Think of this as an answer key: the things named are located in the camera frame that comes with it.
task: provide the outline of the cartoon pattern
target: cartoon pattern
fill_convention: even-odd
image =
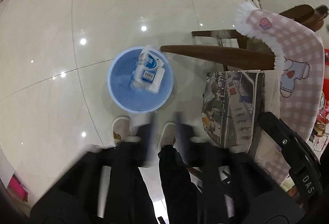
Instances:
[[[267,30],[270,29],[272,27],[272,23],[267,19],[267,18],[262,18],[259,26],[263,29],[263,30]]]
[[[295,89],[295,80],[302,80],[309,76],[310,65],[286,59],[284,72],[281,76],[280,93],[283,97],[289,98]]]

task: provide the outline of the person's leg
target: person's leg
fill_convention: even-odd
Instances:
[[[113,134],[116,141],[116,145],[120,144],[121,140],[124,140],[125,136],[130,136],[130,120],[128,117],[118,117],[113,125]],[[143,180],[143,177],[139,171],[139,168],[133,167],[130,177],[132,190],[131,199],[127,200],[128,207],[131,208],[133,224],[157,224],[157,219],[154,214],[153,203],[150,195],[147,191],[147,187]],[[116,209],[116,201],[113,199],[113,194],[118,195],[117,183],[122,181],[120,175],[120,168],[111,167],[110,185],[107,194],[107,200],[104,210],[105,223],[117,223],[121,218],[118,210]]]
[[[173,147],[176,125],[165,124],[158,148],[161,186],[166,200],[170,224],[197,223],[197,194],[199,190],[191,182],[190,173]]]

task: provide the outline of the chair leg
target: chair leg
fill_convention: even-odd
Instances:
[[[194,36],[194,37],[211,37],[212,31],[213,30],[192,31],[192,36]]]
[[[247,41],[249,38],[237,38],[237,44],[239,45],[240,49],[246,49],[247,48]]]
[[[165,45],[163,52],[195,57],[243,70],[273,70],[274,54],[211,45]]]

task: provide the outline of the black pants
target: black pants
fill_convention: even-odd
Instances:
[[[197,223],[198,188],[191,182],[190,174],[182,163],[182,158],[171,145],[164,146],[158,154],[161,186],[166,200],[170,224]],[[116,171],[111,170],[108,198],[105,206],[105,223],[115,223],[120,216],[112,210],[111,191],[116,188]],[[134,168],[134,216],[133,224],[157,224],[153,203],[138,168]]]

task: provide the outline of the wooden chair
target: wooden chair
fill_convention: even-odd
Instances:
[[[299,5],[280,13],[313,31],[317,31],[323,26],[323,20],[328,14],[329,9],[325,5],[316,9],[310,5]],[[275,56],[269,47],[262,43],[261,50],[252,49],[252,45],[255,44],[254,39],[241,35],[235,29],[192,31],[192,36],[217,38],[220,46],[222,46],[222,39],[236,39],[239,48],[211,45],[164,45],[160,50],[219,63],[224,66],[225,71],[227,71],[228,65],[242,70],[274,69]]]

